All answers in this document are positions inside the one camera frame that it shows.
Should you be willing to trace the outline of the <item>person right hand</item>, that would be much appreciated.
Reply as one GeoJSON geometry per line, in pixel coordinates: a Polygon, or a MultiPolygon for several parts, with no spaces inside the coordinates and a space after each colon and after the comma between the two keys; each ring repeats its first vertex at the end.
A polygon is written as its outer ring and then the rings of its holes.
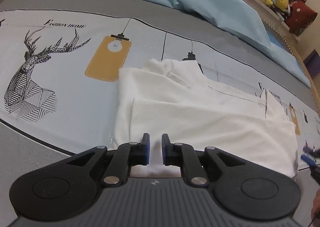
{"type": "Polygon", "coordinates": [[[319,211],[320,211],[320,190],[316,192],[311,210],[311,226],[319,226],[319,211]]]}

